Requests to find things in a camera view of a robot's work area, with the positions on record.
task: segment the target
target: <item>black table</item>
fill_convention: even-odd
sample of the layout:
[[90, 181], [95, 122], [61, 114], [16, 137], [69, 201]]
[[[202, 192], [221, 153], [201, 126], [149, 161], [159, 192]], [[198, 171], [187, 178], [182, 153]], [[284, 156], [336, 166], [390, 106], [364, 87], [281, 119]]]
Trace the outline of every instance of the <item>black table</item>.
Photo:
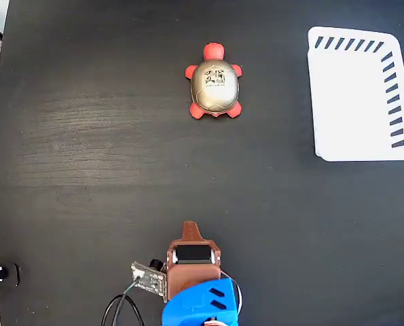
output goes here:
[[[404, 58], [404, 1], [12, 1], [0, 262], [23, 280], [0, 287], [2, 325], [97, 325], [185, 219], [241, 284], [242, 325], [404, 316], [404, 162], [314, 155], [312, 26], [392, 33]], [[188, 112], [210, 41], [243, 67], [236, 120]], [[132, 296], [158, 325], [161, 299]]]

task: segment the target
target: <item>red turtle head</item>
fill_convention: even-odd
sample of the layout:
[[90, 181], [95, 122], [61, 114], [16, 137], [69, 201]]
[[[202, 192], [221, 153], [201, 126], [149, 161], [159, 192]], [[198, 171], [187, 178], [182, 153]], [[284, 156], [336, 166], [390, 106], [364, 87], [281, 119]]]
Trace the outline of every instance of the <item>red turtle head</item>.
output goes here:
[[223, 60], [224, 47], [220, 43], [208, 43], [204, 47], [203, 56], [205, 60]]

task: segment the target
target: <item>white tray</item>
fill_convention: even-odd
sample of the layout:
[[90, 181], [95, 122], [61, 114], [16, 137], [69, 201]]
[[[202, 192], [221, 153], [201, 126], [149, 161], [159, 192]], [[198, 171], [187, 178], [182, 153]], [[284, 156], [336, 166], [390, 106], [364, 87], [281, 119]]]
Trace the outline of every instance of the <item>white tray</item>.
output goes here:
[[404, 160], [404, 64], [390, 34], [308, 33], [315, 152], [326, 161]]

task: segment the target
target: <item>black stripe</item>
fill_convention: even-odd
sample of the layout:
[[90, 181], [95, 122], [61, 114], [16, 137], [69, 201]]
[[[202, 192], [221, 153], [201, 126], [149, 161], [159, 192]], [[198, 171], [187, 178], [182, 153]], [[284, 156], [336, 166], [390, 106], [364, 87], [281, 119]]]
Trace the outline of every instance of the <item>black stripe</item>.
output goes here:
[[401, 110], [401, 106], [399, 105], [399, 106], [395, 107], [394, 109], [391, 109], [391, 110], [389, 111], [389, 114], [393, 114], [393, 113], [396, 113], [396, 112], [400, 112], [400, 110]]
[[348, 44], [346, 45], [345, 50], [348, 50], [350, 48], [350, 46], [354, 43], [356, 39], [350, 39], [350, 41], [348, 42]]
[[217, 297], [224, 297], [224, 293], [221, 292], [220, 290], [212, 288], [211, 290], [209, 290], [209, 292], [215, 294]]
[[398, 119], [392, 120], [390, 125], [393, 126], [394, 124], [400, 124], [403, 121], [403, 117], [399, 117]]
[[364, 41], [365, 41], [364, 39], [361, 39], [359, 44], [357, 44], [356, 48], [354, 49], [354, 51], [357, 51], [362, 46]]
[[331, 42], [333, 42], [334, 39], [335, 39], [334, 37], [329, 37], [329, 40], [327, 41], [327, 44], [325, 45], [325, 49], [329, 48]]
[[392, 69], [394, 67], [394, 63], [392, 62], [390, 65], [388, 65], [387, 67], [385, 67], [383, 69], [383, 73], [385, 73], [387, 70]]
[[372, 44], [374, 44], [375, 43], [375, 41], [370, 41], [369, 42], [369, 44], [367, 45], [367, 47], [365, 48], [365, 52], [367, 51], [367, 50], [369, 50], [369, 48], [372, 46]]
[[395, 144], [392, 144], [392, 148], [404, 146], [404, 141], [397, 141]]
[[340, 47], [343, 41], [345, 41], [345, 37], [341, 37], [339, 39], [338, 43], [336, 44], [335, 50], [337, 50]]
[[373, 51], [373, 53], [376, 53], [376, 52], [380, 49], [380, 47], [383, 46], [383, 44], [384, 44], [384, 42], [379, 42], [379, 44], [377, 45], [377, 47], [375, 48], [375, 50]]
[[399, 94], [392, 97], [390, 100], [387, 100], [387, 104], [391, 104], [391, 103], [393, 103], [395, 101], [398, 101], [398, 100], [399, 100]]
[[391, 133], [390, 133], [390, 136], [391, 136], [391, 137], [393, 137], [393, 136], [399, 136], [400, 134], [403, 134], [403, 133], [404, 133], [404, 129], [401, 128], [401, 129], [398, 129], [397, 131], [391, 132]]
[[315, 44], [315, 49], [321, 44], [321, 41], [323, 40], [324, 37], [320, 36], [318, 37], [318, 39], [316, 40], [316, 44]]
[[390, 80], [392, 80], [392, 79], [394, 79], [394, 78], [396, 78], [396, 77], [397, 77], [397, 73], [393, 73], [392, 75], [390, 75], [389, 77], [387, 77], [387, 78], [384, 80], [384, 82], [387, 83], [387, 82], [389, 82]]
[[386, 90], [386, 93], [392, 92], [393, 90], [397, 90], [398, 89], [398, 84], [393, 85], [392, 87], [389, 87]]
[[381, 59], [381, 62], [386, 61], [386, 60], [389, 59], [389, 58], [392, 58], [392, 56], [393, 56], [393, 54], [392, 54], [392, 52], [390, 51], [389, 53], [387, 53], [387, 54], [384, 56], [383, 59]]
[[210, 304], [212, 304], [214, 307], [217, 307], [220, 310], [226, 310], [227, 309], [227, 307], [224, 304], [222, 304], [221, 302], [218, 302], [217, 300], [211, 301]]

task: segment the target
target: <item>blue plastic part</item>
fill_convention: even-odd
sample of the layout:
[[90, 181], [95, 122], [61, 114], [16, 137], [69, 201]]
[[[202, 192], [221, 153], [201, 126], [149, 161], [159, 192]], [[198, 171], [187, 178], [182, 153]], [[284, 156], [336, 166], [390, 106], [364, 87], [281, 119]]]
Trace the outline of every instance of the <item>blue plastic part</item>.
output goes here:
[[201, 326], [211, 318], [238, 326], [235, 289], [229, 278], [210, 280], [180, 292], [162, 312], [163, 326]]

